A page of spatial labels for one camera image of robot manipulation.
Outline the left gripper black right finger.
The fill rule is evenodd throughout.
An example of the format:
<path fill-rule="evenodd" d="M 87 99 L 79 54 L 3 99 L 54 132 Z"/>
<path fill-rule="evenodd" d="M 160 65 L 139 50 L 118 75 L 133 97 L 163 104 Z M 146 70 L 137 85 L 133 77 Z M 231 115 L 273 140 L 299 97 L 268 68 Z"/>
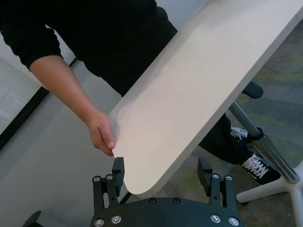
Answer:
<path fill-rule="evenodd" d="M 206 157 L 199 157 L 197 174 L 210 204 L 222 205 L 230 210 L 236 210 L 235 183 L 230 175 L 220 176 L 213 173 L 213 168 Z"/>

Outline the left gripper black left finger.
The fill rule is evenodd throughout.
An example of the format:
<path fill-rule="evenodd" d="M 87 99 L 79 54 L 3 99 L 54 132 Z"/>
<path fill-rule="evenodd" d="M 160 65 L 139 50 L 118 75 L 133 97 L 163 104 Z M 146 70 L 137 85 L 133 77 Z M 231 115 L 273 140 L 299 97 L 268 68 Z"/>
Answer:
<path fill-rule="evenodd" d="M 98 175 L 92 178 L 94 213 L 101 213 L 105 208 L 104 194 L 108 195 L 110 207 L 118 205 L 117 198 L 120 196 L 124 175 L 124 158 L 117 157 L 114 159 L 111 174 L 103 178 Z"/>

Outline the person's right hand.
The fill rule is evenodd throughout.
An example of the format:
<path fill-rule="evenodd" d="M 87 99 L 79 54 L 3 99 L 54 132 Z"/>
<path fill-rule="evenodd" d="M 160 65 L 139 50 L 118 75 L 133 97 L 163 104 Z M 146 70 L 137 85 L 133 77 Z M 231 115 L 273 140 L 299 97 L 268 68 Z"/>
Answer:
<path fill-rule="evenodd" d="M 86 121 L 93 146 L 108 156 L 113 156 L 115 139 L 109 117 L 99 110 L 93 110 Z"/>

